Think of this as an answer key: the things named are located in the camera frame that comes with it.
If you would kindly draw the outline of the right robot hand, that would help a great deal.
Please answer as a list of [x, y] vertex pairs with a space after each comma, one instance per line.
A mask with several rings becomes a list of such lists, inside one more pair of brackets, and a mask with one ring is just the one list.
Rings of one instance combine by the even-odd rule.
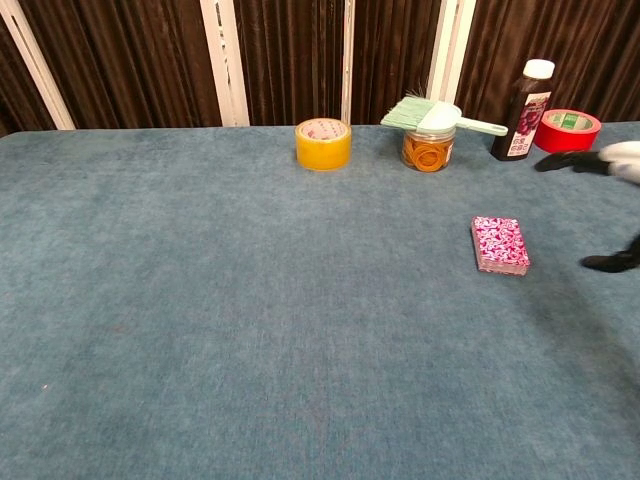
[[[547, 172], [571, 168], [575, 173], [613, 176], [639, 184], [639, 142], [624, 141], [605, 146], [598, 151], [557, 152], [539, 160], [534, 169]], [[639, 235], [625, 249], [610, 255], [584, 257], [580, 264], [590, 270], [622, 273], [639, 266]]]

